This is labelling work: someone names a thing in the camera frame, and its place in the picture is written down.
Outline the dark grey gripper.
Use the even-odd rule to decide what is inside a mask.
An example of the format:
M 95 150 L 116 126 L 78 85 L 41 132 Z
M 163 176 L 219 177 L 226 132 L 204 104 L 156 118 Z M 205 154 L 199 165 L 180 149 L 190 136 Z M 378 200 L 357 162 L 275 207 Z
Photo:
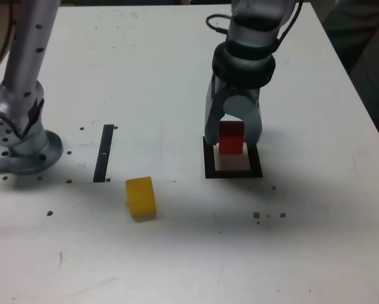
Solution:
M 210 145 L 218 143 L 219 122 L 225 113 L 239 118 L 244 123 L 245 142 L 256 145 L 262 134 L 259 96 L 260 89 L 241 89 L 213 75 L 205 101 L 206 142 Z

